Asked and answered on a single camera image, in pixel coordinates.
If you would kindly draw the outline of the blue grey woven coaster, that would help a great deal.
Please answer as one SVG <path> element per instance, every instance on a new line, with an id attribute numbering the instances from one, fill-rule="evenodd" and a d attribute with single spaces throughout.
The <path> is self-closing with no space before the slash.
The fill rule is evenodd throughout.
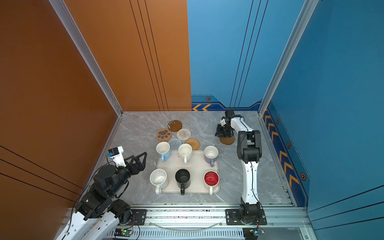
<path id="1" fill-rule="evenodd" d="M 168 143 L 170 145 L 170 149 L 175 151 L 177 151 L 179 147 L 183 144 L 182 141 L 178 138 L 172 138 L 168 141 Z"/>

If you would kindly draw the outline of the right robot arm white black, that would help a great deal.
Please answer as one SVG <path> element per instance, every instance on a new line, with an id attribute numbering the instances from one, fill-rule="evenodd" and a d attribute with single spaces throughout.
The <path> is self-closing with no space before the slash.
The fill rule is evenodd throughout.
<path id="1" fill-rule="evenodd" d="M 234 110 L 225 111 L 215 136 L 228 139 L 237 134 L 237 155 L 243 169 L 243 192 L 239 218 L 246 225 L 257 225 L 263 218 L 263 207 L 257 190 L 257 170 L 262 157 L 261 132 L 254 130 Z"/>

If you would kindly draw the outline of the plain brown cork coaster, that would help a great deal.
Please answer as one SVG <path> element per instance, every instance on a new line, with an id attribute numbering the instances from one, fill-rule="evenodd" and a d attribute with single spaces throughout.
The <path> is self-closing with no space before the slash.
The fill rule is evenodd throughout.
<path id="1" fill-rule="evenodd" d="M 235 142 L 235 136 L 231 136 L 231 137 L 219 137 L 219 140 L 222 144 L 224 145 L 231 145 Z"/>

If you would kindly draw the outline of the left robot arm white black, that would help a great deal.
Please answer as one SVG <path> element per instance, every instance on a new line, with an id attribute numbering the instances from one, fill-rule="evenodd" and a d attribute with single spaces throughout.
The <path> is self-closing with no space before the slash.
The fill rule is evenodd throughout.
<path id="1" fill-rule="evenodd" d="M 112 149 L 108 155 L 116 164 L 105 164 L 97 170 L 93 184 L 73 208 L 58 240 L 102 240 L 108 233 L 129 237 L 134 227 L 144 226 L 147 210 L 133 210 L 117 193 L 128 187 L 130 177 L 145 169 L 147 153 L 120 158 L 117 149 Z"/>

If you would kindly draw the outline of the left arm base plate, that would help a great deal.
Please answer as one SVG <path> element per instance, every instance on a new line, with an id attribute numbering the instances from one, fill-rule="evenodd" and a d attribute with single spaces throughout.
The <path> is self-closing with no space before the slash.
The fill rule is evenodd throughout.
<path id="1" fill-rule="evenodd" d="M 147 217 L 146 209 L 126 209 L 122 211 L 111 210 L 107 212 L 109 216 L 112 216 L 113 221 L 117 221 L 117 225 L 131 226 L 138 225 L 143 226 Z"/>

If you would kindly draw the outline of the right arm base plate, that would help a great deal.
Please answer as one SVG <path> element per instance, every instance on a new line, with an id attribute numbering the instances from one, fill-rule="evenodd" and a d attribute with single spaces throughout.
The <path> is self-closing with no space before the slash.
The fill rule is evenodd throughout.
<path id="1" fill-rule="evenodd" d="M 234 225 L 252 225 L 252 226 L 266 226 L 267 217 L 263 210 L 259 211 L 256 215 L 242 216 L 239 209 L 226 209 L 226 223 L 229 226 Z"/>

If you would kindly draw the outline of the tan rattan woven coaster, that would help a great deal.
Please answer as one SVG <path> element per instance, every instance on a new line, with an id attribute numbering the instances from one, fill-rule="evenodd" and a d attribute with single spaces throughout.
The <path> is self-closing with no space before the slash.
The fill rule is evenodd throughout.
<path id="1" fill-rule="evenodd" d="M 200 141 L 195 138 L 189 138 L 188 140 L 185 141 L 185 143 L 189 144 L 192 147 L 193 151 L 197 151 L 201 146 Z"/>

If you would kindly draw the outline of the white woven rope coaster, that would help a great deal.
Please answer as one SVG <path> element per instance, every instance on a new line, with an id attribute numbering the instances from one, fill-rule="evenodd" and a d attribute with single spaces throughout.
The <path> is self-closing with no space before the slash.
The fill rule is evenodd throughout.
<path id="1" fill-rule="evenodd" d="M 186 141 L 191 137 L 192 133 L 188 129 L 180 129 L 177 132 L 177 138 L 181 141 Z"/>

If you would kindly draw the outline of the cork paw print coaster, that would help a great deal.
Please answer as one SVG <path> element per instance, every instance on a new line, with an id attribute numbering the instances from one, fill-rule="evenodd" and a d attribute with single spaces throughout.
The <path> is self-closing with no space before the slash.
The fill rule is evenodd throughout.
<path id="1" fill-rule="evenodd" d="M 160 142 L 168 142 L 172 136 L 173 132 L 168 128 L 164 128 L 157 131 L 156 140 Z"/>

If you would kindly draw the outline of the glossy brown round coaster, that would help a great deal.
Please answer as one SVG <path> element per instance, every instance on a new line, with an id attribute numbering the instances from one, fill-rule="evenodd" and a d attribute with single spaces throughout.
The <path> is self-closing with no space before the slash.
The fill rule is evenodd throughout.
<path id="1" fill-rule="evenodd" d="M 171 131 L 171 132 L 178 132 L 179 130 L 181 130 L 183 128 L 183 124 L 181 121 L 179 120 L 172 120 L 168 123 L 168 129 Z"/>

